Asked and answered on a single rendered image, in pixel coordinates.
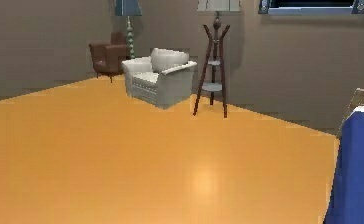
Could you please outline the brown tripod floor lamp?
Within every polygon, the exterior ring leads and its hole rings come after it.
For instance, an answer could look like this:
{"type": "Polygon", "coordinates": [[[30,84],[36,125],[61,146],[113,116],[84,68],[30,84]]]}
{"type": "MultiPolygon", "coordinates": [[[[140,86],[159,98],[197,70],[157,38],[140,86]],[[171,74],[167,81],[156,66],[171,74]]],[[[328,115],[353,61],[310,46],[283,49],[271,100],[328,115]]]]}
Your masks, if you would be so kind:
{"type": "Polygon", "coordinates": [[[205,54],[205,61],[202,68],[201,78],[198,85],[197,97],[195,100],[193,115],[198,113],[202,92],[210,93],[210,104],[214,103],[216,92],[222,95],[223,116],[228,116],[226,73],[224,63],[224,38],[230,26],[227,25],[222,33],[219,33],[222,26],[220,19],[221,12],[240,12],[240,0],[198,0],[197,10],[199,12],[214,12],[213,31],[204,24],[203,28],[208,38],[208,45],[205,54]]]}

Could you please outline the blue covered bed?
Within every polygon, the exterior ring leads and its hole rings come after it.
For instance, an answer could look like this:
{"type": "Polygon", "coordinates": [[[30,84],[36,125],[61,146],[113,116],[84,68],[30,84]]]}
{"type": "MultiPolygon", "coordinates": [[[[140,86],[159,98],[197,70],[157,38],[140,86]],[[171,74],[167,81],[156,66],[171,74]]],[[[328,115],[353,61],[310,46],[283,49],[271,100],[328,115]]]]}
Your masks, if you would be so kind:
{"type": "Polygon", "coordinates": [[[340,140],[330,202],[322,224],[364,224],[364,89],[357,88],[338,130],[340,140]]]}

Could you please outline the blue shade floor lamp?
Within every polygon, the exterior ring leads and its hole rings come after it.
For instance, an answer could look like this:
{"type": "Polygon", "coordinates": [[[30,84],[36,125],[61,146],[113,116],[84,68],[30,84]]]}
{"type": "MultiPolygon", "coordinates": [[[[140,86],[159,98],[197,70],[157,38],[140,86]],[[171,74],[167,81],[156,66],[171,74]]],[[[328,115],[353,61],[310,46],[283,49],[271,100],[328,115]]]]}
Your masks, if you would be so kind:
{"type": "Polygon", "coordinates": [[[134,31],[131,25],[131,18],[142,15],[138,0],[115,0],[115,15],[126,18],[126,40],[129,57],[134,59],[134,31]]]}

